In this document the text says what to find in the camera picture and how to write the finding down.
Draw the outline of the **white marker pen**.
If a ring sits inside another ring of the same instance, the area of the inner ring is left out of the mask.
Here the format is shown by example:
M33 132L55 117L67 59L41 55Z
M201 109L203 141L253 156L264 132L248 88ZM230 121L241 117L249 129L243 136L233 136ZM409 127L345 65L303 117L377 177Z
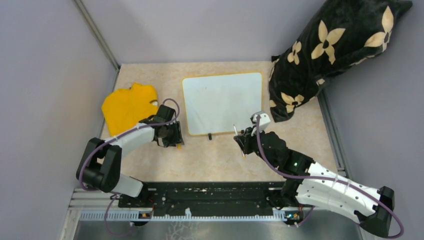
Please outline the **white marker pen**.
M242 155L242 157L245 159L246 158L246 155L245 155L245 153L244 153L244 145L243 145L243 142L242 142L242 140L240 139L240 136L242 136L242 134L241 133L239 133L239 131L237 130L237 127L236 127L236 125L235 124L233 124L233 129L234 129L234 140L236 141L236 143L238 144L238 146L239 146L239 148L240 148L240 152L241 152L241 155Z

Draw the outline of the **white board yellow frame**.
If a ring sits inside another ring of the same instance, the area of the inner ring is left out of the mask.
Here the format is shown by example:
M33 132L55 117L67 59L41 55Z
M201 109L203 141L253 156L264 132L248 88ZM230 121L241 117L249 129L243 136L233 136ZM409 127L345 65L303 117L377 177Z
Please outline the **white board yellow frame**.
M245 129L263 108L261 72L186 77L181 84L191 136Z

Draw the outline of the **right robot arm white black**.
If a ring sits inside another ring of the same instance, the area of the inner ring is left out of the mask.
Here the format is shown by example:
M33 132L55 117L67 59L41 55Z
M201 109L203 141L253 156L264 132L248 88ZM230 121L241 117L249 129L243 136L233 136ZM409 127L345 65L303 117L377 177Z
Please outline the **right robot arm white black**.
M286 178L281 199L287 206L310 205L342 215L365 231L389 237L394 191L368 187L340 176L311 157L287 147L273 131L259 135L251 127L233 138L245 154L256 154Z

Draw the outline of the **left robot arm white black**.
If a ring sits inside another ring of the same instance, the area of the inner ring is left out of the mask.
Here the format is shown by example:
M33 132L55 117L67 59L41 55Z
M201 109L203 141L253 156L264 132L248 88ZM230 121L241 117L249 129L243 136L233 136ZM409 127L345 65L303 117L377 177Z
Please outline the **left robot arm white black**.
M121 134L107 139L91 138L76 170L76 179L83 189L126 195L136 206L146 206L150 200L147 185L121 173L122 159L152 142L163 148L183 145L179 113L178 108L162 104L156 114Z

